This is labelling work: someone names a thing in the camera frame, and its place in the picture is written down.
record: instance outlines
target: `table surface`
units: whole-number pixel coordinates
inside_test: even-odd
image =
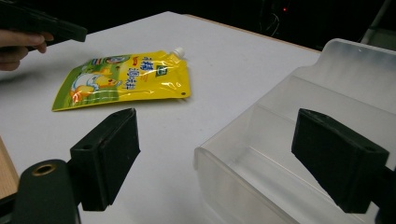
[[[52,112],[71,69],[89,59],[182,47],[191,97],[131,101]],[[89,223],[207,223],[193,151],[319,53],[262,35],[164,12],[31,51],[14,72],[1,72],[0,136],[20,175],[44,160],[70,160],[69,148],[111,113],[137,112],[141,153],[105,212]]]

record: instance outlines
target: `plastic bin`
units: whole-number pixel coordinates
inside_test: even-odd
[[[342,39],[293,71],[195,149],[204,206],[214,222],[375,223],[378,208],[344,213],[291,153],[298,110],[331,116],[390,152],[396,165],[396,52]]]

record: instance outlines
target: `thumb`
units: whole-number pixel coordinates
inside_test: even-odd
[[[37,46],[45,41],[43,35],[0,30],[0,48],[8,46]]]

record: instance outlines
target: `plastic packaging bag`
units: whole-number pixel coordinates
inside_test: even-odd
[[[122,101],[189,97],[184,50],[163,50],[92,59],[64,80],[52,111]]]

